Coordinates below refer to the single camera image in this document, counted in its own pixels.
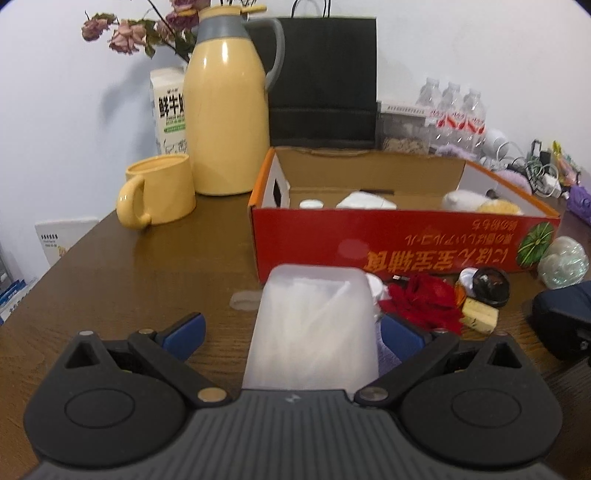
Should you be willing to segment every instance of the blue gripper pad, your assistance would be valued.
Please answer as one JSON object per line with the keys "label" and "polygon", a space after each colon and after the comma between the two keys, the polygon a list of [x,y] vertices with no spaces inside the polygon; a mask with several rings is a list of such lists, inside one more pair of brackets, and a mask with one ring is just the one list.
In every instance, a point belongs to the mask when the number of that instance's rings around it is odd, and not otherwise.
{"label": "blue gripper pad", "polygon": [[389,313],[382,317],[382,341],[400,361],[405,362],[431,341],[431,335],[403,318]]}
{"label": "blue gripper pad", "polygon": [[200,313],[182,322],[180,327],[164,338],[162,348],[184,362],[202,346],[206,329],[205,317]]}

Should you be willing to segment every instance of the gray ridged surface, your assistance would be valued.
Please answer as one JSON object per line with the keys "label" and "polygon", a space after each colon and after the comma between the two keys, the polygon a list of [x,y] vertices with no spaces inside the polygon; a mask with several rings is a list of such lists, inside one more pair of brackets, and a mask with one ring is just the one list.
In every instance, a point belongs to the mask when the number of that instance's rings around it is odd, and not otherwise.
{"label": "gray ridged surface", "polygon": [[429,458],[388,413],[351,404],[340,391],[242,392],[233,404],[201,410],[158,455],[103,472],[49,463],[28,480],[558,480],[542,464],[472,472]]}

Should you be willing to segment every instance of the plastic bottle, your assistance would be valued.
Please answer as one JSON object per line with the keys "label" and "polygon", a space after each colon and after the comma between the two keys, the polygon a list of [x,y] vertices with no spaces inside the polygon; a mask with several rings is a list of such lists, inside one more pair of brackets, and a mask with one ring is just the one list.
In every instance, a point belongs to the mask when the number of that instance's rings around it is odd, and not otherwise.
{"label": "plastic bottle", "polygon": [[445,112],[437,123],[437,135],[434,141],[437,146],[455,145],[458,140],[462,139],[461,131],[466,123],[466,114],[462,106],[460,86],[457,83],[450,82],[437,107],[438,111]]}
{"label": "plastic bottle", "polygon": [[470,89],[470,93],[465,97],[463,111],[466,114],[466,121],[460,146],[472,153],[480,150],[486,120],[486,109],[480,100],[478,90]]}
{"label": "plastic bottle", "polygon": [[444,112],[441,112],[437,108],[440,102],[441,92],[439,91],[439,80],[428,77],[427,83],[421,88],[421,93],[418,96],[416,104],[431,108],[429,117],[427,118],[428,140],[430,144],[436,136],[437,123],[444,114]]}

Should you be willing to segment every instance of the white bottle cap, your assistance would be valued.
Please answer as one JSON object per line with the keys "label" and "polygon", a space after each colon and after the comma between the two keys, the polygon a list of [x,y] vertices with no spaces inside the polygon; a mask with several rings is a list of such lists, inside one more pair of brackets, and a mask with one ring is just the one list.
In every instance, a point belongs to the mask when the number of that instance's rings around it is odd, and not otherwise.
{"label": "white bottle cap", "polygon": [[322,208],[323,206],[324,206],[324,203],[322,203],[321,200],[310,199],[310,200],[302,200],[300,202],[300,208],[304,209],[304,210],[319,209],[319,208]]}

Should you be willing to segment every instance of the red fabric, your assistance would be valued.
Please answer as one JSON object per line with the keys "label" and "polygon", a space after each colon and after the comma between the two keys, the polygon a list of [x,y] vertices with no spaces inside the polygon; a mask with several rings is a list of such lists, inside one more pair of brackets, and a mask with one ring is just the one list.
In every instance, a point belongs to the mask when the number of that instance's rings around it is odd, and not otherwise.
{"label": "red fabric", "polygon": [[419,273],[410,277],[406,288],[391,283],[388,293],[392,299],[379,302],[386,313],[397,313],[425,330],[445,328],[460,333],[462,312],[456,306],[453,287],[441,278]]}

